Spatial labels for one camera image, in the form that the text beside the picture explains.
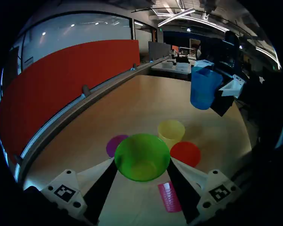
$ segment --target red wall panel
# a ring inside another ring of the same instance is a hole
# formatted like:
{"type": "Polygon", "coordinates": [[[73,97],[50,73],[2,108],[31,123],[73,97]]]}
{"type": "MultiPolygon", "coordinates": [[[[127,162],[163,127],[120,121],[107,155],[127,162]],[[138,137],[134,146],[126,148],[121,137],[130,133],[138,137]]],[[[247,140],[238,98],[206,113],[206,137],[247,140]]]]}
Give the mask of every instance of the red wall panel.
{"type": "Polygon", "coordinates": [[[91,89],[140,64],[137,40],[79,44],[33,63],[5,90],[0,102],[0,136],[13,162],[34,134],[57,112],[91,89]]]}
{"type": "Polygon", "coordinates": [[[172,46],[172,49],[178,52],[178,46],[172,46]]]}

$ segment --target plastic bowl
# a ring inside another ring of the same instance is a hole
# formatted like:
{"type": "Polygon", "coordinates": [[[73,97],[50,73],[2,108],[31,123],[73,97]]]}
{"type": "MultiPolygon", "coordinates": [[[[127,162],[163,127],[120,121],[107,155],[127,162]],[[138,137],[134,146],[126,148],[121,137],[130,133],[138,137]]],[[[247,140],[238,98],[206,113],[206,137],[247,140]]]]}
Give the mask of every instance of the plastic bowl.
{"type": "Polygon", "coordinates": [[[166,144],[150,134],[135,134],[117,147],[114,161],[121,174],[133,181],[147,182],[162,175],[170,163],[166,144]]]}

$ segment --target window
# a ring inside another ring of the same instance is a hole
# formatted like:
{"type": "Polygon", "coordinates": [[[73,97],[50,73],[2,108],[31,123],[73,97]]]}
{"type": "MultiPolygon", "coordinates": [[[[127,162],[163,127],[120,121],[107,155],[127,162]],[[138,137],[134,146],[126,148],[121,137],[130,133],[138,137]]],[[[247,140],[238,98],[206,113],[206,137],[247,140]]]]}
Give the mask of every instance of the window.
{"type": "Polygon", "coordinates": [[[88,13],[50,19],[27,31],[23,47],[23,69],[60,49],[113,39],[131,39],[129,19],[88,13]]]}

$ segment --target desk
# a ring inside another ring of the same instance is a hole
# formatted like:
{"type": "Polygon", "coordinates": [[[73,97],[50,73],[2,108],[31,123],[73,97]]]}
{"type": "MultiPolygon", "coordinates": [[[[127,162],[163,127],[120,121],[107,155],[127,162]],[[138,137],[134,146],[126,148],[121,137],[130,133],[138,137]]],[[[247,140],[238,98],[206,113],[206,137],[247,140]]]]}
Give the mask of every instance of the desk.
{"type": "MultiPolygon", "coordinates": [[[[220,169],[231,177],[251,150],[241,114],[233,103],[220,117],[213,110],[190,104],[191,83],[138,75],[91,105],[65,127],[40,153],[30,168],[25,187],[42,189],[65,169],[81,172],[109,159],[107,142],[118,134],[157,135],[158,124],[177,119],[186,128],[185,141],[201,150],[197,169],[220,169]]],[[[157,184],[130,181],[117,173],[100,215],[99,226],[186,225],[182,212],[167,213],[157,184]]]]}
{"type": "Polygon", "coordinates": [[[177,74],[183,74],[183,75],[188,75],[191,73],[191,66],[194,66],[195,62],[194,60],[189,60],[190,66],[187,67],[187,70],[180,70],[177,69],[176,66],[173,65],[173,62],[168,62],[168,61],[174,61],[172,59],[165,60],[159,64],[156,64],[151,67],[152,70],[158,70],[158,71],[164,71],[164,72],[172,72],[172,73],[177,73],[177,74]]]}

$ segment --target ceiling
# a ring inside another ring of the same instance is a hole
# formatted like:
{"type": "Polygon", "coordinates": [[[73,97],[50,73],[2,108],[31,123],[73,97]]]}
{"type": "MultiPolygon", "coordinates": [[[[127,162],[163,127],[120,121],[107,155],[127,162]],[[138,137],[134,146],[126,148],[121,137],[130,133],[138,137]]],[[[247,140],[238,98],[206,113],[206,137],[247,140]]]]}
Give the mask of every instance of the ceiling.
{"type": "MultiPolygon", "coordinates": [[[[204,16],[207,16],[207,22],[217,24],[236,33],[240,38],[240,43],[246,49],[254,50],[254,46],[260,47],[276,58],[273,46],[263,29],[260,28],[250,12],[237,0],[152,0],[152,5],[148,8],[154,9],[151,11],[151,18],[158,20],[158,23],[169,18],[168,14],[177,14],[194,8],[195,12],[187,16],[201,21],[204,21],[204,16]]],[[[185,19],[175,19],[162,25],[162,28],[168,30],[171,26],[177,26],[179,31],[182,32],[186,32],[186,29],[190,28],[191,32],[197,34],[224,36],[224,31],[217,30],[213,26],[185,19]]]]}

